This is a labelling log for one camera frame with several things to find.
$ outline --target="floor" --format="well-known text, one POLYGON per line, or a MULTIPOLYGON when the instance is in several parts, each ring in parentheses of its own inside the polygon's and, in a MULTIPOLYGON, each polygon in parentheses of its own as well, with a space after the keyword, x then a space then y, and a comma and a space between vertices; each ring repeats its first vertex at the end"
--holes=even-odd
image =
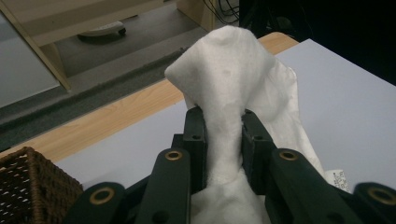
POLYGON ((0 151, 162 79, 166 66, 207 34, 175 4, 122 22, 126 36, 55 43, 72 89, 58 87, 0 108, 0 151))

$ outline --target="woven basket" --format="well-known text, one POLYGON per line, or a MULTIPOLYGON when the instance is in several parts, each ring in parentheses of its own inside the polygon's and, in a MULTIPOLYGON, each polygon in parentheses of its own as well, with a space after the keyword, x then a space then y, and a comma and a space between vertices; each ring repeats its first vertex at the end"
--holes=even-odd
POLYGON ((76 179, 31 147, 0 159, 0 224, 62 223, 82 193, 76 179))

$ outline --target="white cloth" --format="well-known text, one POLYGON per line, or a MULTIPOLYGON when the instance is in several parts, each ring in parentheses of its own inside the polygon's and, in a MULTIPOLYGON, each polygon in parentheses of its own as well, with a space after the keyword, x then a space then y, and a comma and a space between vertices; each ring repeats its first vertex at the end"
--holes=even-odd
POLYGON ((278 147, 302 152, 323 174, 300 122, 294 72, 248 30, 225 26, 198 40, 165 70, 188 108, 203 109, 207 188, 192 195, 192 223, 269 222, 241 168, 245 108, 259 117, 278 147))

